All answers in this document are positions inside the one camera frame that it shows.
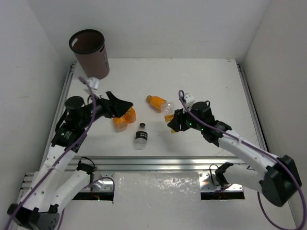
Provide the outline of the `clear bottle yellow cap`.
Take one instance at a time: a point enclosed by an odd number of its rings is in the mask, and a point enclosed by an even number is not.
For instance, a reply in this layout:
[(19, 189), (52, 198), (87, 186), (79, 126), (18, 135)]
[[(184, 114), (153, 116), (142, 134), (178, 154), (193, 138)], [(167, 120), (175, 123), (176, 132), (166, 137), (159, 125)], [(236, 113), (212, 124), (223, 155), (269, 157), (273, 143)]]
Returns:
[(164, 101), (161, 104), (161, 112), (165, 118), (165, 122), (169, 123), (175, 115), (175, 105), (173, 102)]

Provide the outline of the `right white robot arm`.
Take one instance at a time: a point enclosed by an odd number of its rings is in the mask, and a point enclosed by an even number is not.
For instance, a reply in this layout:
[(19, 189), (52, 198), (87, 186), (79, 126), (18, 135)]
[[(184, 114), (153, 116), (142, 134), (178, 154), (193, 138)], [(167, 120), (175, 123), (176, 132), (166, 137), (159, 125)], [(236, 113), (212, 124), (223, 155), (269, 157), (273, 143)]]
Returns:
[(167, 125), (175, 132), (190, 128), (198, 130), (207, 142), (234, 154), (250, 166), (248, 169), (230, 162), (222, 164), (215, 170), (215, 179), (220, 186), (241, 184), (262, 193), (273, 205), (282, 207), (302, 185), (291, 157), (278, 157), (244, 140), (228, 124), (214, 118), (209, 101), (175, 110)]

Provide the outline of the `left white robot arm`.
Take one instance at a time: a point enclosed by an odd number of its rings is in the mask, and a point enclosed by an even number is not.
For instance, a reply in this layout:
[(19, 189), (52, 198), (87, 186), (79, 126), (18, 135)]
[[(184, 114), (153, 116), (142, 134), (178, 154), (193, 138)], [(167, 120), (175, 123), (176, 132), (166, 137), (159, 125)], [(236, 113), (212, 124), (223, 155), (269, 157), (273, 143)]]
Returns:
[(16, 224), (27, 230), (54, 230), (66, 205), (93, 181), (95, 166), (79, 163), (72, 176), (58, 187), (93, 122), (101, 117), (120, 118), (133, 107), (133, 103), (118, 99), (110, 91), (106, 94), (108, 98), (104, 99), (91, 93), (92, 102), (88, 104), (80, 96), (66, 100), (43, 166), (20, 202), (8, 208)]

